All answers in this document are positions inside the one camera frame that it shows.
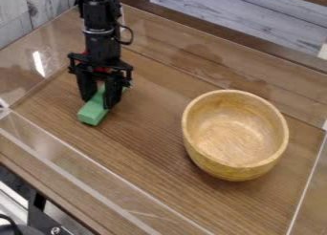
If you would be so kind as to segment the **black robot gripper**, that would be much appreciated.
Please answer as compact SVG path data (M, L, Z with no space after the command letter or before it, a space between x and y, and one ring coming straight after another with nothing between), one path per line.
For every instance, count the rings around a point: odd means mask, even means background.
M132 82L133 66L121 60L120 29L83 30L85 49L68 53L69 73L76 77L80 97L88 101L97 92L97 81L104 81L104 107L111 110L120 102L123 86Z

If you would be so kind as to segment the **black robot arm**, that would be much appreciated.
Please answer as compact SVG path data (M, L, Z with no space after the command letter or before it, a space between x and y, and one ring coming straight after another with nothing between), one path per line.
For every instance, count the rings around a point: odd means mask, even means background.
M133 30L119 21L119 0L75 0L83 21L84 52L68 53L69 73L76 77L80 97L88 101L104 83L103 105L109 110L132 84L133 66L121 60L121 46L133 43Z

